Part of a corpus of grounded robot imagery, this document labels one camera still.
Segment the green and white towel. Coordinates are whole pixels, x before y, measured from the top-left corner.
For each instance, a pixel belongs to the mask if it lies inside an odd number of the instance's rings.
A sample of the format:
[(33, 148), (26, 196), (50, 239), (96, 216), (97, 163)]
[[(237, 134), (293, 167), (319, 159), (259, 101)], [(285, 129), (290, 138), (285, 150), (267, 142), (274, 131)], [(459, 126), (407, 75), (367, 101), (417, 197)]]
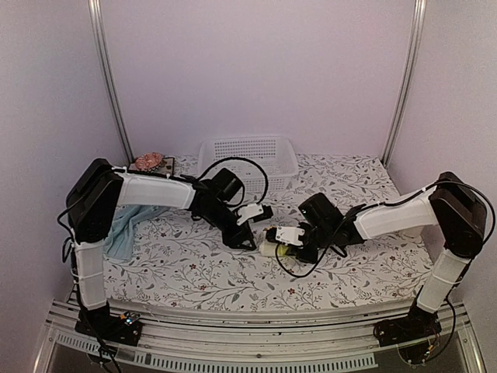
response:
[(300, 250), (297, 247), (269, 242), (266, 240), (259, 245), (259, 254), (264, 257), (296, 256), (299, 251)]

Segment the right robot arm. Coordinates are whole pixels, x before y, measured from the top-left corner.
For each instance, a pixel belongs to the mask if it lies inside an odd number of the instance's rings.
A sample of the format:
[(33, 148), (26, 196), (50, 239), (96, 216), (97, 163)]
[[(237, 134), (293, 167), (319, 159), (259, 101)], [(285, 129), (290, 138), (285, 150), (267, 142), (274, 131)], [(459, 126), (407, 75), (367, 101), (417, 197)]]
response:
[(434, 261), (412, 307), (402, 320), (401, 331), (419, 338), (449, 293), (462, 281), (471, 262), (495, 231), (496, 212), (477, 188), (452, 172), (397, 200), (361, 204), (342, 213), (323, 193), (309, 197), (299, 207), (304, 222), (297, 227), (266, 230), (265, 253), (279, 256), (283, 246), (296, 249), (313, 264), (318, 251), (345, 249), (391, 233), (420, 236)]

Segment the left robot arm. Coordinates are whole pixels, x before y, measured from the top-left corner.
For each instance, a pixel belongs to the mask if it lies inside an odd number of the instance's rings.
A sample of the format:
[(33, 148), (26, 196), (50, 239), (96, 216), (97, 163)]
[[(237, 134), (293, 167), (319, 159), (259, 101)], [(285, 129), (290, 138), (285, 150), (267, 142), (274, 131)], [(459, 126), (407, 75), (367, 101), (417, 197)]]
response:
[(230, 249), (254, 250), (250, 224), (272, 217), (272, 208), (258, 201), (232, 203), (243, 182), (229, 169), (214, 176), (166, 176), (112, 166), (95, 159), (66, 198), (73, 249), (71, 259), (85, 324), (99, 337), (115, 331), (104, 289), (103, 257), (116, 210), (120, 207), (166, 207), (188, 211), (221, 232)]

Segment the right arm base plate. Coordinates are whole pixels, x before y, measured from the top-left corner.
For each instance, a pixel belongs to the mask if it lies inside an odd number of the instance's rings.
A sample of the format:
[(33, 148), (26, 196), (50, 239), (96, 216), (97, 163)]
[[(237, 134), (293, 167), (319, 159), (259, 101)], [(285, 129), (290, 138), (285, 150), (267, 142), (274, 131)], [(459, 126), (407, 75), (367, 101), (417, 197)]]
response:
[(428, 320), (404, 316), (385, 319), (374, 324), (373, 336), (381, 347), (407, 343), (420, 338), (435, 336), (442, 330), (438, 318)]

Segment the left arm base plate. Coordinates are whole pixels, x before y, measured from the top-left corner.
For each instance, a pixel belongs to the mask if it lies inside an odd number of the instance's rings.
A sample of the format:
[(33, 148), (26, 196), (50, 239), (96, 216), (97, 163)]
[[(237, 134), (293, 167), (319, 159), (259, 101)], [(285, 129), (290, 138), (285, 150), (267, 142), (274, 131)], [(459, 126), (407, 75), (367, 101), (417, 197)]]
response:
[(75, 331), (96, 339), (136, 347), (141, 338), (143, 323), (128, 322), (128, 317), (111, 315), (109, 312), (98, 310), (80, 311)]

